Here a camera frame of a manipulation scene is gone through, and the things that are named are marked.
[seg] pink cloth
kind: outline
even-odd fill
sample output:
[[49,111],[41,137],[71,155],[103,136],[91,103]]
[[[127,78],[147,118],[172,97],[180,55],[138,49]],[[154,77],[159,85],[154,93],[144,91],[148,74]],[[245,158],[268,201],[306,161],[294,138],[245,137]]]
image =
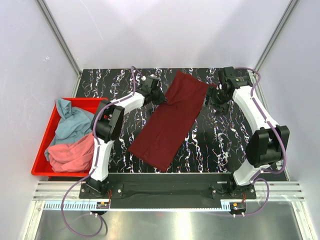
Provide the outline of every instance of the pink cloth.
[[48,147],[52,170],[60,172],[82,172],[90,169],[94,157],[95,142],[92,133],[76,143],[63,143]]

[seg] teal towel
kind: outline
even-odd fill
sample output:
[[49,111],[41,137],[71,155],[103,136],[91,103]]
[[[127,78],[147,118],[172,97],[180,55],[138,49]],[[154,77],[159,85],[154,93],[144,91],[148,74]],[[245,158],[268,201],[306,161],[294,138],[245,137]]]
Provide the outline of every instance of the teal towel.
[[[71,101],[62,98],[56,100],[56,109],[61,119],[49,147],[57,144],[74,144],[92,132],[90,125],[94,115],[91,112],[72,107]],[[44,155],[49,161],[48,149],[45,150]]]

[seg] marble pattern surface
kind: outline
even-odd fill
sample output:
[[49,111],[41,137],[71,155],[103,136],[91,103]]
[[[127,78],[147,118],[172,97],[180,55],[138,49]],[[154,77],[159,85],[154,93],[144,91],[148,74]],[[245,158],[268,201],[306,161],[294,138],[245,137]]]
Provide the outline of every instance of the marble pattern surface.
[[[160,78],[160,87],[165,93],[176,72],[193,75],[199,81],[219,83],[215,68],[153,68],[140,69],[143,75],[154,74]],[[239,76],[248,74],[237,70]],[[141,76],[136,76],[139,83]],[[76,97],[109,100],[121,98],[131,92],[133,78],[130,69],[85,69],[83,70]],[[119,139],[111,151],[109,172],[154,173],[158,169],[130,154],[127,149],[140,133],[156,109],[148,105],[124,116]],[[245,159],[245,146],[251,136],[249,123],[238,105],[230,102],[229,113],[215,115],[212,107],[204,107],[177,151],[167,173],[214,173],[233,172]]]

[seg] dark red cloth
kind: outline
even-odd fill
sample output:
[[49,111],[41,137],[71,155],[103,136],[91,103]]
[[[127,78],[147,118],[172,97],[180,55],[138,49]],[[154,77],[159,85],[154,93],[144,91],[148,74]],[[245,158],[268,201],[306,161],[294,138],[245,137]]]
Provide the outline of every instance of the dark red cloth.
[[208,84],[178,71],[159,105],[128,151],[166,172],[199,115]]

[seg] white wall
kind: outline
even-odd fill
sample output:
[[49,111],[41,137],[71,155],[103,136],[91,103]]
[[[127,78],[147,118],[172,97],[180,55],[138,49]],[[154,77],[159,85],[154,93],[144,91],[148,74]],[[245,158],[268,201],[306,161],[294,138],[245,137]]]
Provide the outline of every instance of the white wall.
[[320,1],[300,1],[262,66],[271,115],[290,129],[288,170],[320,236]]
[[34,0],[0,2],[0,232],[16,240],[38,179],[31,175],[55,99],[76,75]]
[[257,63],[289,0],[46,0],[80,68]]

